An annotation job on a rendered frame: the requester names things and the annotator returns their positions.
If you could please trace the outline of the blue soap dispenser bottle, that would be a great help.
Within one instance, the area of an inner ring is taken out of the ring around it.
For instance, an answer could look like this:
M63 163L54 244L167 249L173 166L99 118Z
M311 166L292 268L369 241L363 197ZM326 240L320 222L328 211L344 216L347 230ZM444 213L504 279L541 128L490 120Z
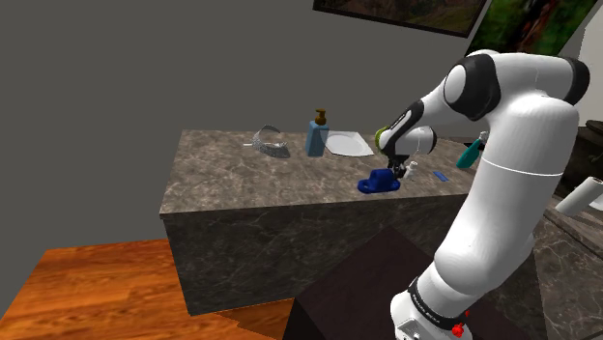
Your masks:
M317 157L324 154L326 140L329 134L326 110L316 110L317 116L309 122L308 132L305 140L305 152L308 156Z

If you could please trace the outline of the marble counter island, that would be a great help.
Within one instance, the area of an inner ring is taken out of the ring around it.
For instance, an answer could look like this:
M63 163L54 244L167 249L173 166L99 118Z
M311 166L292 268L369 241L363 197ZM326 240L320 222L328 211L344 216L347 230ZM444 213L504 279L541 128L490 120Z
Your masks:
M284 132L290 156L274 158L244 147L251 137L181 134L159 215L191 315L294 297L386 227L448 230L474 181L446 139L398 190L364 194L383 156L310 157L303 133Z

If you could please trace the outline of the silver curved mesh object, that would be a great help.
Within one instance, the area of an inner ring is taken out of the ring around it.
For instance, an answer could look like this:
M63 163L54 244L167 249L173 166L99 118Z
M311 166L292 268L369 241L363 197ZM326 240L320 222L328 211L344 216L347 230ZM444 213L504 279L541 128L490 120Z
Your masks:
M265 131L274 132L276 134L281 133L281 131L277 127L274 127L272 125L264 125L253 135L251 142L243 143L243 146L252 147L254 150L266 156L274 158L288 158L290 156L288 143L285 141L275 143L264 142L262 140L262 133Z

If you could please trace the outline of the green wall picture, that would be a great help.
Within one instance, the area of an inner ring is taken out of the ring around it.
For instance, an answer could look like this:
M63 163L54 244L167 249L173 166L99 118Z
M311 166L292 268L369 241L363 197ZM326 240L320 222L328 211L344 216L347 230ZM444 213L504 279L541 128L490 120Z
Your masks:
M467 49L556 56L603 0L492 0Z

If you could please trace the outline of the dark framed wall picture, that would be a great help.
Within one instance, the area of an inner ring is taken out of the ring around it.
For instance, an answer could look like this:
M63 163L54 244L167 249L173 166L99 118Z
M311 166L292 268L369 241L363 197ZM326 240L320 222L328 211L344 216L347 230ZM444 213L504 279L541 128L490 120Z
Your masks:
M487 0L313 0L314 11L467 38Z

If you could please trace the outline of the white square plate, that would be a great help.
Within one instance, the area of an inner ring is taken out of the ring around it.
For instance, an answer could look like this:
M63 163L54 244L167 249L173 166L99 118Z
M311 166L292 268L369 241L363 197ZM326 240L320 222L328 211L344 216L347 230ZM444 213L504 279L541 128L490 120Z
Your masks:
M373 156L364 138L355 131L335 131L328 134L326 147L337 156Z

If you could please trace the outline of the dark robot stand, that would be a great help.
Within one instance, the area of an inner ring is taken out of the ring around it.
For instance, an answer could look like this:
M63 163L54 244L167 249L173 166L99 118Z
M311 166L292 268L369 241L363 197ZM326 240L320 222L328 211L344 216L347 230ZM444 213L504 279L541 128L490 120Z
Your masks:
M446 227L387 227L299 294L282 340L394 340L389 304L432 261ZM529 258L469 308L478 340L547 340Z

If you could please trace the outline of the teal handled tool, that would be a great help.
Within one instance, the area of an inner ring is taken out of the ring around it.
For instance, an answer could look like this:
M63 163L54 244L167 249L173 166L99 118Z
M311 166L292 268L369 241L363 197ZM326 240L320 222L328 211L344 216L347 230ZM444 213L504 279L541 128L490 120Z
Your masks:
M474 142L466 144L467 149L460 155L456 162L456 166L460 169L470 168L480 153L485 149L489 132L482 131Z

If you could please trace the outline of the white paper roll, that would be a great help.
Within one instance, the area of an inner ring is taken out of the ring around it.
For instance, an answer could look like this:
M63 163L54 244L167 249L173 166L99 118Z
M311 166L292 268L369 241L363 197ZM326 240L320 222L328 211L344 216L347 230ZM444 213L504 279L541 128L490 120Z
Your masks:
M587 177L555 209L564 215L574 216L588 207L603 212L603 180Z

